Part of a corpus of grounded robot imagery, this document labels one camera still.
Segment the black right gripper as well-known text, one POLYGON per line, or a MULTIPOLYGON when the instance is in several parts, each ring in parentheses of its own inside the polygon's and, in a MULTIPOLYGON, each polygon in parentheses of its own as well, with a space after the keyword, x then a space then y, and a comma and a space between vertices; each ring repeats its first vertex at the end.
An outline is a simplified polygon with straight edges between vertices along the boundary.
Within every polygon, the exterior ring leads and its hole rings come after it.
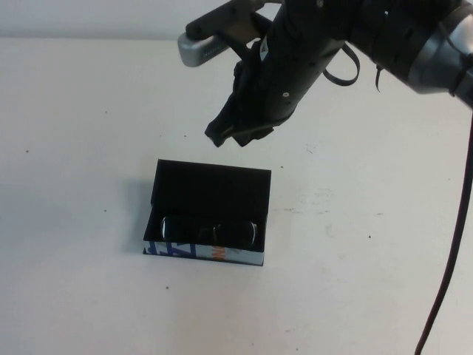
POLYGON ((327 71, 339 51, 355 60, 346 45, 354 8, 354 1, 285 1, 264 39, 236 63, 232 93, 205 129, 212 143, 221 147, 233 138, 244 147, 265 138, 293 114, 320 75, 339 86, 354 84, 354 78, 327 71))

